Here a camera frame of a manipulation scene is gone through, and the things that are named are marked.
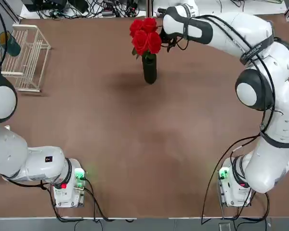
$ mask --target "black vase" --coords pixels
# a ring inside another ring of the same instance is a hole
[[[143,57],[144,78],[148,84],[153,84],[158,76],[156,54],[151,56],[153,56],[154,59],[146,59]]]

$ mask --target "wire basket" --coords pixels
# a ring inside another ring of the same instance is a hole
[[[34,25],[14,24],[12,35],[21,51],[16,57],[6,54],[1,73],[18,91],[40,92],[51,46]]]

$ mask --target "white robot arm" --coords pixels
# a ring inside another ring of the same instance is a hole
[[[7,121],[17,108],[17,93],[0,73],[0,123]],[[54,189],[57,207],[83,203],[84,171],[75,159],[64,157],[59,147],[28,148],[19,135],[0,126],[0,175],[6,180],[44,180]]]
[[[272,120],[266,132],[261,132],[256,148],[247,155],[232,158],[233,165],[227,158],[220,170],[223,202],[228,206],[243,206],[245,201],[249,203],[250,188],[265,193],[289,171],[289,43],[274,39],[271,23],[257,16],[245,13],[218,15],[250,44],[249,47],[221,20],[199,16],[194,0],[158,11],[163,16],[162,40],[176,41],[181,37],[240,58],[246,68],[235,88],[244,105],[270,114],[275,101]],[[273,86],[259,58],[266,65]]]

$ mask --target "green indicator light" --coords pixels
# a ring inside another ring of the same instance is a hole
[[[222,167],[220,170],[219,170],[219,175],[220,175],[220,178],[223,180],[225,178],[227,178],[228,176],[228,171],[229,171],[229,168],[228,167]]]

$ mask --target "brown table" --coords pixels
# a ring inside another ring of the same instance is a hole
[[[265,18],[289,41],[283,15]],[[186,51],[162,50],[158,80],[145,84],[141,61],[131,55],[131,21],[24,20],[39,26],[53,49],[43,94],[19,93],[8,124],[30,147],[59,146],[77,158],[108,217],[199,217],[218,158],[257,134],[262,113],[236,98],[239,60],[192,42]],[[289,173],[269,194],[270,216],[289,216]],[[243,215],[262,216],[264,202],[259,196]],[[92,201],[60,213],[92,217]],[[205,215],[221,216],[216,180]],[[54,214],[46,192],[0,180],[0,217]]]

